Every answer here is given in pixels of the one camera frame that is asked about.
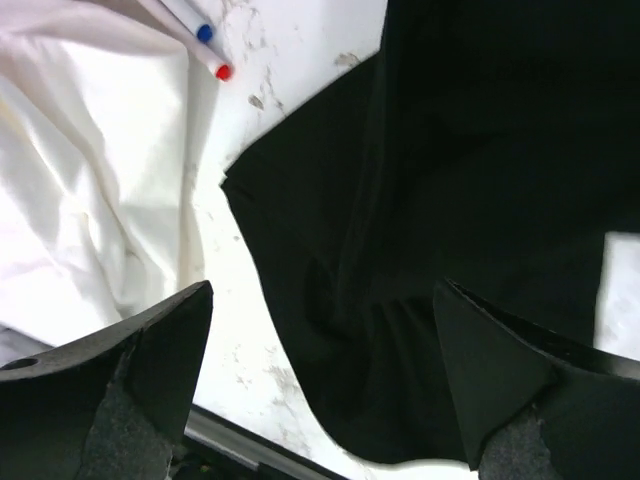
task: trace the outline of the blue marker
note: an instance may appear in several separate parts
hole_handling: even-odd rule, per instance
[[[188,0],[160,0],[174,17],[182,23],[202,43],[209,43],[213,38],[213,27],[196,12]]]

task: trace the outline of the black cloth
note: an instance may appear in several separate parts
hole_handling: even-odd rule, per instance
[[[345,449],[465,460],[438,279],[592,342],[605,233],[640,231],[638,25],[631,0],[394,0],[380,52],[229,169],[278,335]]]

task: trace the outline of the marker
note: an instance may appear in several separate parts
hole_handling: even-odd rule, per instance
[[[187,3],[187,0],[160,1],[194,37],[202,43],[209,43],[211,41],[213,38],[213,27]]]
[[[211,50],[209,50],[206,55],[204,55],[203,52],[203,55],[200,57],[200,61],[205,64],[217,79],[222,80],[223,82],[229,80],[233,74],[231,67]]]
[[[215,77],[226,82],[233,75],[233,68],[218,57],[209,45],[195,40],[193,34],[187,30],[185,25],[178,20],[169,7],[163,7],[164,2],[177,0],[138,0],[140,4],[162,23],[172,34],[172,36],[182,42],[195,57],[215,75]]]

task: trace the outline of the blue pen cap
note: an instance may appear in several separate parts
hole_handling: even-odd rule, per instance
[[[209,43],[213,38],[213,28],[211,28],[211,25],[202,25],[196,32],[196,37],[202,43]]]

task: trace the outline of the pen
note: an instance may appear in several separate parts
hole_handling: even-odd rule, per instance
[[[219,80],[228,81],[233,75],[233,68],[215,54],[208,45],[195,40],[194,35],[185,25],[178,20],[171,10],[165,5],[168,0],[138,0],[140,4],[162,23],[171,35],[187,46],[189,51],[204,64],[207,69]]]
[[[202,43],[213,38],[213,27],[187,0],[160,0],[162,4]]]

